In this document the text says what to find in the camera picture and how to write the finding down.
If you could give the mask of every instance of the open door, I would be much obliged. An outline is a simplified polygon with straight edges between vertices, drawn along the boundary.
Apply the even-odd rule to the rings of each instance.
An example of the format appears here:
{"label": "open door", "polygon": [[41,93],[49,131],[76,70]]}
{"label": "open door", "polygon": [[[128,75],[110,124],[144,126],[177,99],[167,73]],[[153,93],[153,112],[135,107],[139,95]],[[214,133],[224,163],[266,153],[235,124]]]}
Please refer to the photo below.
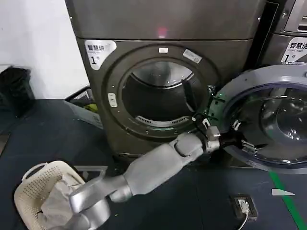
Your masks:
{"label": "open door", "polygon": [[232,156],[263,170],[307,173],[307,65],[244,72],[214,97],[209,116],[220,131],[244,135]]}

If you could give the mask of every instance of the white plastic basket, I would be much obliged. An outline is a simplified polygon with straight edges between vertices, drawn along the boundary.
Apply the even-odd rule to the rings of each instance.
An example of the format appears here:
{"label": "white plastic basket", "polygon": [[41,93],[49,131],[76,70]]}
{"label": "white plastic basket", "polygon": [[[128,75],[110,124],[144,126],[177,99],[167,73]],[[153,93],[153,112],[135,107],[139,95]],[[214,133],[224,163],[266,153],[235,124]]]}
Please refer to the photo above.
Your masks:
{"label": "white plastic basket", "polygon": [[[43,168],[27,178],[33,170],[40,167]],[[41,211],[41,206],[48,198],[55,183],[61,180],[62,175],[66,173],[74,177],[79,183],[84,184],[81,176],[63,161],[38,164],[24,174],[22,183],[15,191],[14,201],[21,218],[29,230],[45,230],[39,225],[37,214]]]}

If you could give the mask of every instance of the white wall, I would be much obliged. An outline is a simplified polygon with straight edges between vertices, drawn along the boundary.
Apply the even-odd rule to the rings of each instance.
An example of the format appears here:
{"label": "white wall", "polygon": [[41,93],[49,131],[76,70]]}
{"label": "white wall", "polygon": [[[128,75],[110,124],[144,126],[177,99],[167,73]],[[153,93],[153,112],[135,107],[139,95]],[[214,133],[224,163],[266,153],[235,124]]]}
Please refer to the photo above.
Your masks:
{"label": "white wall", "polygon": [[0,0],[0,64],[30,67],[37,99],[89,84],[64,0]]}

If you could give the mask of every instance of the front-loading washing machine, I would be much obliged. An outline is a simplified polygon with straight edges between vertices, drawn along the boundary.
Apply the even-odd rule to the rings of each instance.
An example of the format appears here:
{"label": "front-loading washing machine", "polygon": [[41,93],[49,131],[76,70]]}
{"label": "front-loading washing machine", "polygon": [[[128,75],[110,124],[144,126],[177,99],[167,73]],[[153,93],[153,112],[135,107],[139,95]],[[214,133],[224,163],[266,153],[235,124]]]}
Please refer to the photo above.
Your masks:
{"label": "front-loading washing machine", "polygon": [[307,0],[267,1],[246,69],[307,62]]}
{"label": "front-loading washing machine", "polygon": [[242,71],[265,1],[66,3],[108,142],[138,156],[195,129]]}
{"label": "front-loading washing machine", "polygon": [[307,173],[306,64],[245,71],[209,107],[211,124],[239,134],[240,143],[225,148],[233,157],[267,171]]}

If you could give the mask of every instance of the gray robot arm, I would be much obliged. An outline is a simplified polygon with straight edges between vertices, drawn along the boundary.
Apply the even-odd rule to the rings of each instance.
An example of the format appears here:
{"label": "gray robot arm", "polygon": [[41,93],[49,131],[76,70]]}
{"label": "gray robot arm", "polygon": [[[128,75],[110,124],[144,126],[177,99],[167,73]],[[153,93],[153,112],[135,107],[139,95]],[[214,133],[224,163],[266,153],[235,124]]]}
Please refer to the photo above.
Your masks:
{"label": "gray robot arm", "polygon": [[196,135],[184,133],[136,159],[123,175],[97,177],[87,182],[70,195],[71,209],[75,213],[72,220],[54,230],[87,230],[103,225],[110,216],[107,196],[113,202],[124,202],[134,195],[147,194],[196,160],[204,149],[206,152],[218,149],[217,128],[209,127],[206,134],[205,146]]}

